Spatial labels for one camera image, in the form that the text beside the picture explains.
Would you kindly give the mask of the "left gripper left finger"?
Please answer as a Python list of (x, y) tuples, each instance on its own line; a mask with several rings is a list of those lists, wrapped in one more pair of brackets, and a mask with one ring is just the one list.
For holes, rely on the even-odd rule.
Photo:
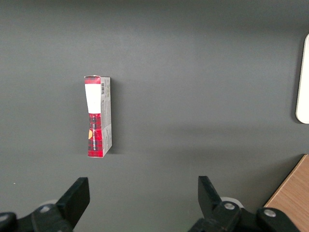
[(72, 232), (90, 202), (87, 177), (79, 177), (55, 204), (31, 213), (35, 232)]

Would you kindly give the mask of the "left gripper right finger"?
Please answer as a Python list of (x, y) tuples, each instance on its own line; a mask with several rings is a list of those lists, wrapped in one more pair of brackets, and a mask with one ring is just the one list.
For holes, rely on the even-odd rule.
[(198, 202), (203, 214), (192, 232), (254, 232), (255, 216), (232, 201), (223, 201), (207, 176), (198, 177)]

